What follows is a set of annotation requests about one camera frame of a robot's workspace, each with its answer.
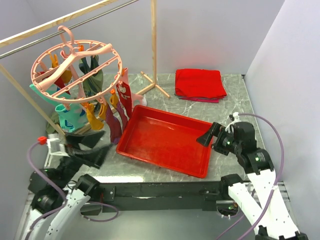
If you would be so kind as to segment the purple maroon sock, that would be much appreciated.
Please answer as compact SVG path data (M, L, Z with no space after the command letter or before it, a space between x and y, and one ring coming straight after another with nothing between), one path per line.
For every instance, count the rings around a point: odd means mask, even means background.
M106 105L105 121L110 129L110 142L117 145L122 136L122 127L108 104Z
M122 131L125 130L126 126L127 126L127 123L128 123L128 118L124 112L124 109L121 105L121 102L119 101L117 104L116 104L116 109L119 113L119 116L121 118L121 122L122 122Z

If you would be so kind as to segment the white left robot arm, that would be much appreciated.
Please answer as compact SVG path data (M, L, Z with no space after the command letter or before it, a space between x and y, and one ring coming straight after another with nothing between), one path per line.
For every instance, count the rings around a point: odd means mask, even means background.
M72 189L67 189L74 175L85 165L99 169L112 148L111 144L97 146L104 130L84 134L67 133L62 141L57 134L41 136L27 151L27 160L33 169L28 190L33 193L28 224L22 234L24 240L58 240L68 221L89 201L103 200L101 183L89 174L78 178ZM55 168L37 168L32 152L37 146L48 147L58 156Z

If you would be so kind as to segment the pink round clip hanger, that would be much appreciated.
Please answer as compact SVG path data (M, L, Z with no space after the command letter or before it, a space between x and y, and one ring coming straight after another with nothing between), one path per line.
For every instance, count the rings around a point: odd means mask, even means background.
M45 52L43 52L33 63L30 72L30 78L35 88L47 99L54 102L62 103L64 105L69 104L83 104L91 101L98 101L105 104L107 95L112 89L114 89L119 82L122 74L122 59L118 52L113 48L110 43L103 43L96 40L75 40L75 37L70 29L61 25L58 30L63 31L60 34L62 43L57 44ZM37 68L39 66L44 67L43 59L50 55L51 52L61 50L61 56L64 57L64 61L55 68L45 70L44 74L38 75ZM112 54L112 57L107 61L101 63L97 68L89 73L79 76L74 68L74 64L77 64L80 59L99 56L105 54ZM91 75L97 73L99 70L109 66L111 63L117 62L118 71L114 76L114 81L105 90L97 93L96 95L86 97L83 90L83 81ZM55 81L66 71L70 70L72 74L72 81L65 87L61 88L55 93L49 93L48 89L55 84Z

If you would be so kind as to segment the red cat pattern sock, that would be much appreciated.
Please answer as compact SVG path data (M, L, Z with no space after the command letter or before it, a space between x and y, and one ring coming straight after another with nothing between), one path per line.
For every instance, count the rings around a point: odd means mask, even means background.
M120 98L120 102L125 108L126 115L128 118L132 116L132 97L131 90L128 84L125 82L118 83L116 89Z

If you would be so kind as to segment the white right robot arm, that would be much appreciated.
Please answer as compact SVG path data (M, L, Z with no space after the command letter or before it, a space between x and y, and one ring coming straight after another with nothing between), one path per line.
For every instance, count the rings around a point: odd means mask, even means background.
M237 174L221 177L219 193L226 200L234 200L251 224L257 240L306 240L292 220L278 185L269 153L257 146L254 126L249 122L233 122L227 127L214 122L209 130L196 140L210 146L215 152L236 156L244 169L257 200L248 191Z

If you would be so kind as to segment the pink ribbed sock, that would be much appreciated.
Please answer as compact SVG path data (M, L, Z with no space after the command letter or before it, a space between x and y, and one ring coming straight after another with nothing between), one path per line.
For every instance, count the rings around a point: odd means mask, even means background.
M128 68L127 67L122 68L121 80L125 84L129 85L129 77L128 77ZM147 100L143 95L133 93L132 91L130 92L130 94L131 94L132 109L135 107L135 103L137 103L138 105L147 106Z

